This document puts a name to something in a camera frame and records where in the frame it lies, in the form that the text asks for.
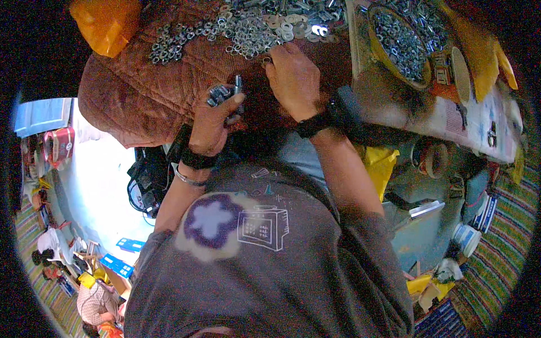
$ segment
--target orange plastic bag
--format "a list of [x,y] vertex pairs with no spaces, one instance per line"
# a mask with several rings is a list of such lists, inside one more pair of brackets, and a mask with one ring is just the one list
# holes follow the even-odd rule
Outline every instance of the orange plastic bag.
[[115,57],[138,29],[141,4],[138,0],[75,0],[69,10],[92,50]]
[[511,64],[502,51],[495,36],[474,26],[466,18],[459,16],[443,1],[439,2],[442,11],[447,14],[449,23],[462,42],[462,52],[468,61],[477,102],[482,102],[490,93],[502,68],[512,89],[518,89]]

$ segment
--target right hand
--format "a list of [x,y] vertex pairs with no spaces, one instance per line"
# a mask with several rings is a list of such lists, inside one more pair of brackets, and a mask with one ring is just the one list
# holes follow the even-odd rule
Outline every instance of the right hand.
[[319,69],[294,43],[270,49],[273,63],[266,66],[274,96],[297,122],[318,113]]

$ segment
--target t-shirt print graphic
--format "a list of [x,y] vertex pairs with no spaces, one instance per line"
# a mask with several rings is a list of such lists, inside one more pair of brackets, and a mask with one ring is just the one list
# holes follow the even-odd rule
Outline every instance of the t-shirt print graphic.
[[255,206],[239,213],[237,239],[272,251],[283,249],[283,238],[289,234],[286,209],[276,206]]

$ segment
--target brown fabric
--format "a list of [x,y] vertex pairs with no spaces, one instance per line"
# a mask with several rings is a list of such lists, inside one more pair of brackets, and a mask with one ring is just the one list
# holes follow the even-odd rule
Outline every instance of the brown fabric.
[[[197,95],[216,83],[232,83],[235,74],[245,80],[245,121],[250,128],[285,125],[279,114],[261,66],[262,56],[247,61],[225,53],[229,39],[210,42],[203,37],[184,45],[179,62],[152,65],[148,59],[158,34],[166,23],[197,24],[205,15],[216,13],[219,1],[150,8],[150,23],[143,25],[126,48],[115,58],[93,54],[87,61],[79,87],[79,109],[97,129],[111,133],[126,148],[156,146],[172,142],[183,123],[191,123]],[[351,54],[347,30],[339,43],[310,43],[295,40],[321,70],[321,91],[351,83]]]

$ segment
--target blue plastic crate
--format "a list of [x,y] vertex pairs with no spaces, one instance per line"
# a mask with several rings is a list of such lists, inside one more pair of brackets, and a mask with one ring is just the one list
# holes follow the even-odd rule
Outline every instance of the blue plastic crate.
[[122,260],[119,260],[110,254],[106,254],[102,259],[100,259],[100,262],[124,278],[129,278],[134,272],[134,267],[124,263]]
[[116,244],[122,250],[129,251],[131,253],[139,252],[143,248],[145,242],[130,240],[129,238],[123,238]]

